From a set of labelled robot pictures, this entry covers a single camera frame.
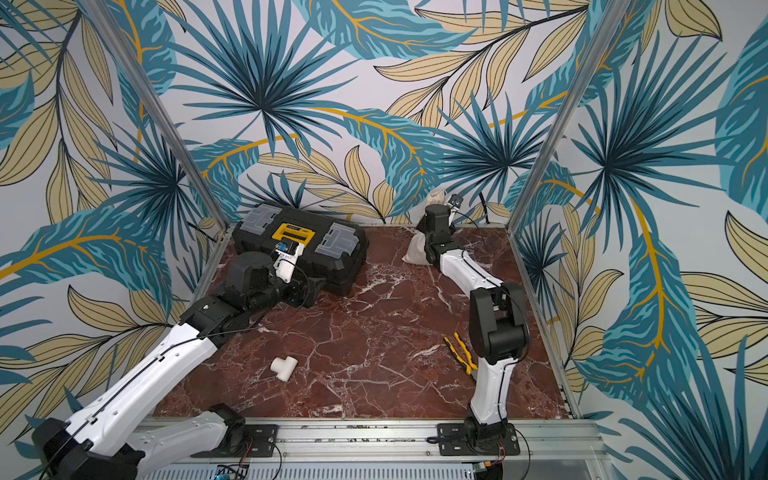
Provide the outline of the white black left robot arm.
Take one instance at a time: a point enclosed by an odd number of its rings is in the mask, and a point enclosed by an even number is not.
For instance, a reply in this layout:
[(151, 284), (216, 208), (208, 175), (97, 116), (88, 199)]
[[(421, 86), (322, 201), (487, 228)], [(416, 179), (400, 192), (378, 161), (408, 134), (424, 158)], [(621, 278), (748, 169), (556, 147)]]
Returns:
[(204, 452), (245, 458), (253, 445), (244, 417), (224, 404), (173, 427), (136, 428), (177, 384), (275, 306), (310, 307), (325, 279), (296, 255), (246, 252), (214, 294), (189, 307), (124, 378), (66, 420), (43, 420), (32, 434), (43, 479), (138, 479)]

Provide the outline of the cream cloth drawstring soil bag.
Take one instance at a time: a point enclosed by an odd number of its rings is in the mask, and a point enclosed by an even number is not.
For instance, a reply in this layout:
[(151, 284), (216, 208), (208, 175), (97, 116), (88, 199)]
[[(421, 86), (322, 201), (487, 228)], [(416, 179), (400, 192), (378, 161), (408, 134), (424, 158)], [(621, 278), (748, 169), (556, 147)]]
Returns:
[[(446, 190), (435, 189), (432, 190), (426, 197), (425, 206), (430, 205), (444, 205), (446, 203)], [(407, 264), (412, 265), (428, 265), (426, 253), (425, 253), (425, 240), (426, 236), (420, 230), (417, 230), (414, 236), (411, 238), (406, 254), (402, 257), (402, 260)]]

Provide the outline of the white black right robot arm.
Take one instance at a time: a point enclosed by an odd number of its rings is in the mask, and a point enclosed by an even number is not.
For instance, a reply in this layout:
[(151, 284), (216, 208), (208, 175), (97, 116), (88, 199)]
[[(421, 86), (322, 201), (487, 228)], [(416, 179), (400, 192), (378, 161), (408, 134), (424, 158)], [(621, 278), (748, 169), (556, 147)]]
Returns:
[(513, 370), (528, 352), (530, 331), (524, 291), (483, 270), (453, 239), (454, 212), (449, 205), (429, 205), (417, 229), (425, 235), (428, 263), (469, 299), (468, 333), (477, 354), (476, 386), (463, 427), (446, 437), (480, 453), (492, 450), (511, 434), (508, 392)]

